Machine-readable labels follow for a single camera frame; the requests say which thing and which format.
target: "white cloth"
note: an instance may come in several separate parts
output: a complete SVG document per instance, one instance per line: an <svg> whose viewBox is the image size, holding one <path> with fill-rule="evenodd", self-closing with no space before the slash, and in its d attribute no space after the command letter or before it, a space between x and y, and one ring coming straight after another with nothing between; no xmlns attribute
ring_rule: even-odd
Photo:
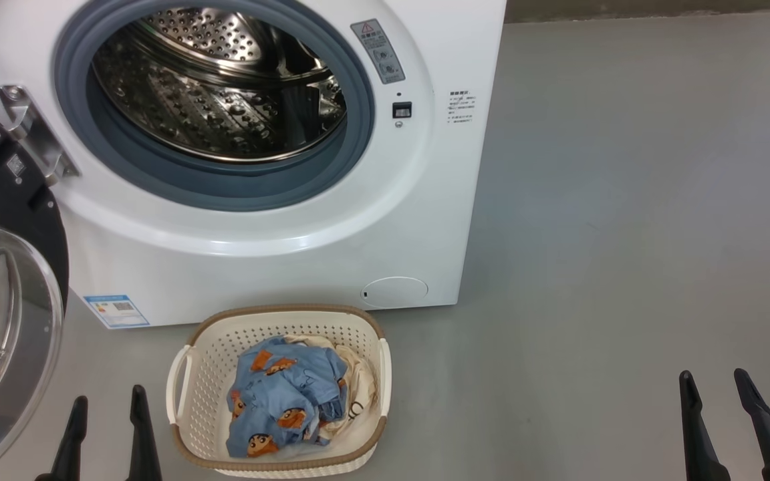
<svg viewBox="0 0 770 481"><path fill-rule="evenodd" d="M321 335L285 335L287 342L303 342L308 346L327 347L334 349L340 359L346 363L346 416L341 420L320 426L319 436L323 439L334 439L337 435L352 425L352 420L364 413L370 404L376 401L376 378L367 359L359 356L346 346L336 346L332 341Z"/></svg>

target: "laundry basket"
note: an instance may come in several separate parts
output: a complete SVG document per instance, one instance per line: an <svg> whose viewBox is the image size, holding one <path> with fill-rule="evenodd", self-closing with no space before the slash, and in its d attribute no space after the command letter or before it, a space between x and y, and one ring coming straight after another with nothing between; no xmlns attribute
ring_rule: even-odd
<svg viewBox="0 0 770 481"><path fill-rule="evenodd" d="M321 450L276 462L232 458L225 445L231 422L226 396L239 354L287 334L323 335L367 359L376 376L376 402ZM385 429L390 402L391 352L382 329L370 314L343 305L273 305L218 313L177 353L166 389L168 420L180 453L198 466L242 478L314 478L361 468Z"/></svg>

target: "stainless steel drum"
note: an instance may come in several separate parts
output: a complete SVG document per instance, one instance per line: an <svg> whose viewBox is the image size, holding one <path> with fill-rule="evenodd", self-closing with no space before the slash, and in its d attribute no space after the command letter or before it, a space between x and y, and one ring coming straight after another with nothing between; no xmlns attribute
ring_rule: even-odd
<svg viewBox="0 0 770 481"><path fill-rule="evenodd" d="M269 162L317 145L345 118L317 54L242 13L166 9L113 34L94 73L126 119L174 149Z"/></svg>

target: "metal hinge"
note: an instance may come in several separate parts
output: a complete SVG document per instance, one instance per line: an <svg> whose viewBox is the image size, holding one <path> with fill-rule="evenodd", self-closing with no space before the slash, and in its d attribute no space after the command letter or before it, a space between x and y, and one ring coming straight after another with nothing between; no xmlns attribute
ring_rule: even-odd
<svg viewBox="0 0 770 481"><path fill-rule="evenodd" d="M0 100L12 122L6 126L11 137L40 167L46 185L52 186L64 177L79 176L79 170L64 152L43 116L22 86L0 86Z"/></svg>

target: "cartoon character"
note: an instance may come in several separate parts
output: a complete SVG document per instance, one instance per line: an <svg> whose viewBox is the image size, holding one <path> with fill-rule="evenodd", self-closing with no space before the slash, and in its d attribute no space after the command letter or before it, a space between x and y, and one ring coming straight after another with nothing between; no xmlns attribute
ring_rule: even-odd
<svg viewBox="0 0 770 481"><path fill-rule="evenodd" d="M284 369L287 369L291 365L294 365L294 363L296 363L295 359L287 359L287 358L278 359L278 362L275 362L274 365L269 366L269 369L266 369L266 375L273 375L275 374L275 372L284 371Z"/></svg>
<svg viewBox="0 0 770 481"><path fill-rule="evenodd" d="M268 361L271 357L272 353L266 350L257 353L257 356L254 358L254 362L251 363L251 371L263 371L263 368L266 367L266 361Z"/></svg>
<svg viewBox="0 0 770 481"><path fill-rule="evenodd" d="M235 419L245 411L245 402L242 402L242 398L239 397L239 391L235 389L230 392L230 399L233 401L233 418Z"/></svg>
<svg viewBox="0 0 770 481"><path fill-rule="evenodd" d="M269 434L256 434L248 439L248 457L256 458L278 451L278 445Z"/></svg>
<svg viewBox="0 0 770 481"><path fill-rule="evenodd" d="M305 423L305 417L307 417L305 409L287 409L287 411L284 411L284 414L278 418L278 426L287 429L300 429L302 424Z"/></svg>

